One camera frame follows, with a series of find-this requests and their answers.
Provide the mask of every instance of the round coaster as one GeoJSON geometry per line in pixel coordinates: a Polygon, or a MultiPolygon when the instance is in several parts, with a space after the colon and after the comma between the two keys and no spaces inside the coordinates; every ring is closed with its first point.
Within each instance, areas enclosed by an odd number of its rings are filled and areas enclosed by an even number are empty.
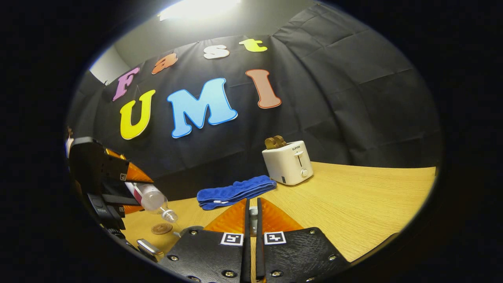
{"type": "Polygon", "coordinates": [[[162,235],[166,234],[167,232],[171,231],[173,229],[173,226],[168,223],[161,223],[157,224],[154,227],[152,227],[152,233],[156,235],[162,235]]]}

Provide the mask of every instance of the toaster knob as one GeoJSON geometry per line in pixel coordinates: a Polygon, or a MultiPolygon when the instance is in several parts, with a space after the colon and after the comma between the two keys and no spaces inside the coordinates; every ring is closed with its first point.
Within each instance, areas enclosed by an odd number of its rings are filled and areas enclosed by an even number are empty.
{"type": "Polygon", "coordinates": [[[307,169],[300,170],[300,176],[307,177],[308,174],[309,174],[309,172],[307,171],[307,169]]]}

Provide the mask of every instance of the pink letter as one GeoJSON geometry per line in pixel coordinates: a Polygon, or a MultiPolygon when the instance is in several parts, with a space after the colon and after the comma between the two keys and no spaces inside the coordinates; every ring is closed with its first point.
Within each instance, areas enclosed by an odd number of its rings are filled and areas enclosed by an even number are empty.
{"type": "Polygon", "coordinates": [[[274,94],[273,87],[267,76],[269,72],[262,69],[252,69],[246,71],[246,75],[250,77],[255,83],[255,88],[259,93],[259,107],[260,108],[273,108],[281,104],[281,99],[274,94]]]}
{"type": "Polygon", "coordinates": [[[126,94],[126,87],[128,87],[133,81],[133,75],[137,74],[140,71],[140,68],[136,67],[127,74],[123,75],[119,78],[119,85],[117,86],[117,91],[115,92],[115,96],[112,101],[116,101],[119,97],[126,94]]]}

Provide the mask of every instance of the plastic bottle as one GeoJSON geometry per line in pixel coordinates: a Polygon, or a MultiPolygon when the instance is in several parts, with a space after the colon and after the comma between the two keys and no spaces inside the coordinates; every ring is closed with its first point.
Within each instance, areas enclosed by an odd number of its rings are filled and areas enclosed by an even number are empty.
{"type": "Polygon", "coordinates": [[[171,223],[178,220],[178,215],[168,208],[167,198],[154,185],[126,182],[126,186],[146,211],[160,214],[162,219],[171,223]]]}

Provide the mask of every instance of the black fabric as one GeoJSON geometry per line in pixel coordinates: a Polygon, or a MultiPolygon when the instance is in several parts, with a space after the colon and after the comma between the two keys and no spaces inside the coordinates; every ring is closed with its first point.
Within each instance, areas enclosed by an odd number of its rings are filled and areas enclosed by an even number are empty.
{"type": "Polygon", "coordinates": [[[75,137],[92,131],[104,146],[123,153],[175,200],[198,190],[267,175],[264,139],[281,135],[303,140],[311,161],[376,167],[429,167],[440,152],[433,102],[413,65],[385,38],[342,12],[313,6],[276,34],[231,36],[185,45],[138,66],[127,93],[115,102],[118,80],[81,99],[75,137]],[[250,52],[240,41],[262,40],[265,52],[250,52]],[[205,59],[203,49],[225,45],[230,55],[205,59]],[[152,75],[170,53],[178,61],[152,75]],[[270,72],[282,105],[257,106],[250,69],[270,72]],[[186,89],[199,98],[205,82],[225,78],[235,120],[172,138],[171,93],[186,89]],[[151,118],[138,137],[120,136],[120,109],[136,100],[131,123],[140,118],[138,98],[155,90],[151,118]]]}

